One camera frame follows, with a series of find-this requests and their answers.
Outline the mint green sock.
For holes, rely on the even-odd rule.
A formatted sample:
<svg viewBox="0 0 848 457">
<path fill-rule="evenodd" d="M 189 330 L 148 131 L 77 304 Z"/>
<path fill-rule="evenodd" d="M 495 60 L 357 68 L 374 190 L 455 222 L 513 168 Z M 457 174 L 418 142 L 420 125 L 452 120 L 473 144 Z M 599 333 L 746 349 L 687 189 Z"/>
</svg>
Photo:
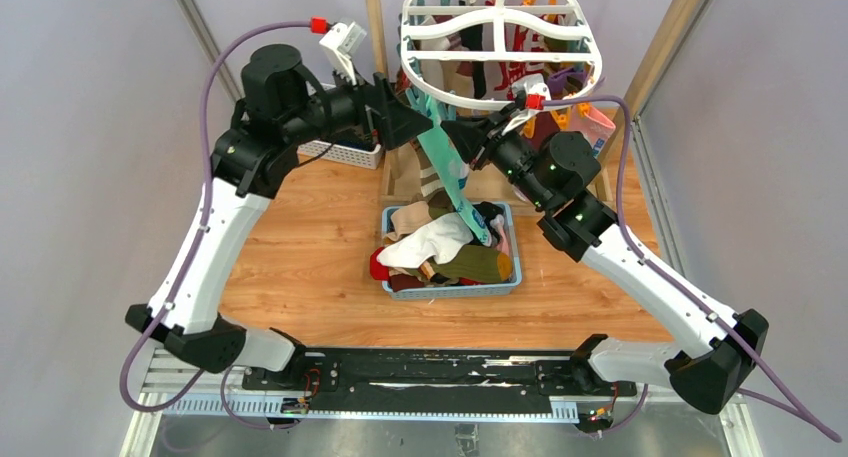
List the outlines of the mint green sock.
<svg viewBox="0 0 848 457">
<path fill-rule="evenodd" d="M 417 141 L 427 156 L 433 173 L 439 178 L 455 211 L 484 246 L 492 246 L 494 239 L 482 215 L 464 195 L 464 186 L 470 168 L 462 160 L 452 141 L 442 129 L 444 121 L 455 120 L 454 106 L 442 103 L 414 87 L 405 90 L 410 106 L 430 119 L 432 128 L 421 133 Z"/>
</svg>

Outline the white oval sock hanger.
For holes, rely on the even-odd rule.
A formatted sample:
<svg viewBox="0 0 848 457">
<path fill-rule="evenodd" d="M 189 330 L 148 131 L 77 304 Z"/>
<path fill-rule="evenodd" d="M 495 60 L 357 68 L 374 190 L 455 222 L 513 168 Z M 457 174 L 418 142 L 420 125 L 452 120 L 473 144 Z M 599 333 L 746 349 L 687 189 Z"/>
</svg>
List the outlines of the white oval sock hanger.
<svg viewBox="0 0 848 457">
<path fill-rule="evenodd" d="M 572 51 L 517 50 L 509 30 L 526 30 L 540 41 L 572 44 Z M 492 0 L 490 4 L 433 4 L 403 0 L 399 26 L 401 68 L 413 88 L 440 102 L 488 111 L 505 100 L 462 97 L 428 80 L 425 62 L 581 64 L 588 70 L 583 96 L 602 78 L 603 57 L 578 0 Z"/>
</svg>

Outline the white sock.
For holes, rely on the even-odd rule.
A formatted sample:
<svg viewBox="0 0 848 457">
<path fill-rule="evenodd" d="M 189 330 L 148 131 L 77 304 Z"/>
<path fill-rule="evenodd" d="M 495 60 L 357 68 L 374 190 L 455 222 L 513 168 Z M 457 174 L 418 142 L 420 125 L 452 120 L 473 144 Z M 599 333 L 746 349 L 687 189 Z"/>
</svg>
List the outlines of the white sock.
<svg viewBox="0 0 848 457">
<path fill-rule="evenodd" d="M 408 269 L 418 268 L 430 259 L 436 264 L 445 264 L 451 262 L 473 237 L 459 214 L 448 213 L 385 247 L 376 260 L 386 267 Z"/>
</svg>

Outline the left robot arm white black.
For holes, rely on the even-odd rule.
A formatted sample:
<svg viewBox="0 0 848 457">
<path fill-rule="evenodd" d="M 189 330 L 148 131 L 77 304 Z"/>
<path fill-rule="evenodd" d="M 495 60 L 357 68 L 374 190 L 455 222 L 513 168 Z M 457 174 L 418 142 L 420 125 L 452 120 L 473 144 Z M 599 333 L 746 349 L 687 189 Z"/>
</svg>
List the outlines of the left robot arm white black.
<svg viewBox="0 0 848 457">
<path fill-rule="evenodd" d="M 231 366 L 268 370 L 283 389 L 307 375 L 304 346 L 277 330 L 249 329 L 227 320 L 219 304 L 246 239 L 299 163 L 301 145 L 355 129 L 398 148 L 432 126 L 402 103 L 387 79 L 338 79 L 323 89 L 286 44 L 256 50 L 242 69 L 245 96 L 228 130 L 210 151 L 211 187 L 194 228 L 155 295 L 126 312 L 126 323 L 161 343 L 181 361 L 209 373 Z"/>
</svg>

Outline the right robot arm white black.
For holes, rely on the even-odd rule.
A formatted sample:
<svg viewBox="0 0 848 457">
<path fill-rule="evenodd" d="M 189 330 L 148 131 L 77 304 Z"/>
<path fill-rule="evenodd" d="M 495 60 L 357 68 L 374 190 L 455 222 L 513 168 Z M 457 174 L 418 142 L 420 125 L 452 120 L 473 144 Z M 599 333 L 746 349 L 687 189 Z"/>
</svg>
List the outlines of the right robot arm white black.
<svg viewBox="0 0 848 457">
<path fill-rule="evenodd" d="M 607 277 L 670 333 L 665 343 L 590 336 L 571 356 L 574 385 L 588 394 L 624 381 L 667 387 L 691 407 L 719 413 L 756 366 L 765 317 L 711 298 L 633 237 L 587 190 L 600 164 L 581 133 L 558 131 L 534 147 L 495 115 L 440 127 L 465 163 L 493 165 L 533 203 L 553 248 Z"/>
</svg>

